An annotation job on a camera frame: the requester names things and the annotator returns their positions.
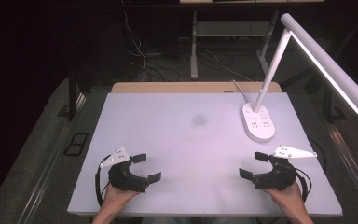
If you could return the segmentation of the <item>metal floor rail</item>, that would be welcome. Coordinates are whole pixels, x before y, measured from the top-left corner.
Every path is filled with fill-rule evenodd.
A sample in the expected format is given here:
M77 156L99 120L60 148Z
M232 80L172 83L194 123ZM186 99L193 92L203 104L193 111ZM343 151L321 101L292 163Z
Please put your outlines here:
M32 220L34 219L34 215L38 209L38 206L42 202L48 185L53 177L58 160L66 147L67 140L71 136L71 131L78 118L76 113L82 110L86 101L87 97L83 93L80 93L76 97L75 114L64 123L60 135L57 137L57 141L51 152L51 155L48 158L48 162L41 172L33 190L31 191L31 196L28 199L24 209L22 210L16 224L32 224Z
M355 161L350 148L336 125L328 123L326 125L326 129L336 146L338 156L341 158L352 181L354 182L355 187L358 189L358 163Z

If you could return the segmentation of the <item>white desk lamp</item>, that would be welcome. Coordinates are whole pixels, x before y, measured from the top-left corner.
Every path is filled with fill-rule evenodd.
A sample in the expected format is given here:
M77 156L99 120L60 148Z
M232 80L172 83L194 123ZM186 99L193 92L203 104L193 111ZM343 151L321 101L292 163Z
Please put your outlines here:
M358 85L289 13L281 16L281 22L285 29L261 90L253 104L248 102L241 109L241 118L246 134L251 140L259 143L270 141L276 133L271 115L262 103L291 38L304 50L332 87L358 115Z

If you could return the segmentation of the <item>person's left hand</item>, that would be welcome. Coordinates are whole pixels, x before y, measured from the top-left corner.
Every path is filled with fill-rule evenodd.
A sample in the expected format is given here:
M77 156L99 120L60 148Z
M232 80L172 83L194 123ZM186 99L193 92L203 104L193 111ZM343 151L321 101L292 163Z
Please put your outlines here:
M122 190L109 185L103 199L103 207L119 208L124 207L133 197L137 196L137 191Z

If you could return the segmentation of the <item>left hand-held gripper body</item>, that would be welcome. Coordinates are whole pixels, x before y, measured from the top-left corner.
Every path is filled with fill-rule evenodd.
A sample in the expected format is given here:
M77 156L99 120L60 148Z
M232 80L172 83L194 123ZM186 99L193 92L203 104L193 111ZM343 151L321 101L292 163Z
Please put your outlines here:
M101 161L100 168L108 169L108 179L113 187L122 190L145 192L149 186L148 179L134 175L130 171L131 165L131 155L126 148L119 147Z

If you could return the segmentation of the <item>black metal stand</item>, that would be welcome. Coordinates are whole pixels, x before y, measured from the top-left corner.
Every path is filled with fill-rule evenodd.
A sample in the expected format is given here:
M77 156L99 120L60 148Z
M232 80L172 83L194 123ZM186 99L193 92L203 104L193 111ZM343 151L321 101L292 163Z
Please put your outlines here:
M59 117L67 117L71 121L76 114L76 76L73 70L68 76L68 105L63 105L58 114Z

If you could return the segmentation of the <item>white table mat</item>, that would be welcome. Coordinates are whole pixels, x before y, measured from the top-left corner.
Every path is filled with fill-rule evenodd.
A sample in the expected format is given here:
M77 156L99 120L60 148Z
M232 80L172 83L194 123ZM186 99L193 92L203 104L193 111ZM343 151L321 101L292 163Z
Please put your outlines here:
M125 216L274 217L280 209L270 197L240 177L270 171L256 152L278 146L311 149L296 111L284 93L264 101L276 133L267 143L251 140L243 128L241 108L249 93L110 93L108 94L68 212L93 215L99 205L94 176L107 182L100 161L124 147L131 155L146 154L133 164L135 175L161 175L159 182L134 197Z

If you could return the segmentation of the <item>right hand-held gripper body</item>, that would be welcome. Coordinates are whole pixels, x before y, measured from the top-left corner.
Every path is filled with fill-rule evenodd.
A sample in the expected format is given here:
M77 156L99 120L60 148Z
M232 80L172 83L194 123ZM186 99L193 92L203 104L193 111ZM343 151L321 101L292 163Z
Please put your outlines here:
M278 146L269 162L272 170L268 173L254 175L254 184L257 189L284 190L296 180L296 169L289 162L290 159L316 158L316 152L309 152L294 147Z

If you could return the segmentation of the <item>black floor socket frame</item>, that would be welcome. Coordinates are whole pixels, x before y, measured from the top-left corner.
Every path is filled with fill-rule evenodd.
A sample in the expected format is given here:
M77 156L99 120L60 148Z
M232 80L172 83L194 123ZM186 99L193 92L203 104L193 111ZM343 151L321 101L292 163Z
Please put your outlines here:
M80 156L87 143L88 137L88 133L74 133L63 154L65 156Z

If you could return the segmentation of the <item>white metal frame desk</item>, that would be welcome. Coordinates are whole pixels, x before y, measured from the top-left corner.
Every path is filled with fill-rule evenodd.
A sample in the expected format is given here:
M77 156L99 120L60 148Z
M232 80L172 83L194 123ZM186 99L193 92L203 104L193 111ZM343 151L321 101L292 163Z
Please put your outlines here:
M230 6L238 2L241 6L246 4L270 4L270 5L298 5L322 3L324 0L180 0L181 4L212 4L220 6L223 3ZM197 40L199 37L263 37L263 46L255 53L264 74L269 70L269 64L265 55L269 47L269 42L280 16L280 10L275 9L268 12L268 17L264 20L256 12L249 11L244 15L237 12L229 12L217 18L208 18L204 12L194 10L192 15L192 35L190 53L190 73L191 79L197 80L198 75L198 50Z

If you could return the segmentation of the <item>person's right hand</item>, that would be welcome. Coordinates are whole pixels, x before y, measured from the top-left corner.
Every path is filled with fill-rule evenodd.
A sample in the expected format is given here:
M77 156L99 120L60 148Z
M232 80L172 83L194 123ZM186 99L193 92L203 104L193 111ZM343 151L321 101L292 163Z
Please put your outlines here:
M264 189L264 192L266 192L282 210L295 211L304 206L297 182L284 190Z

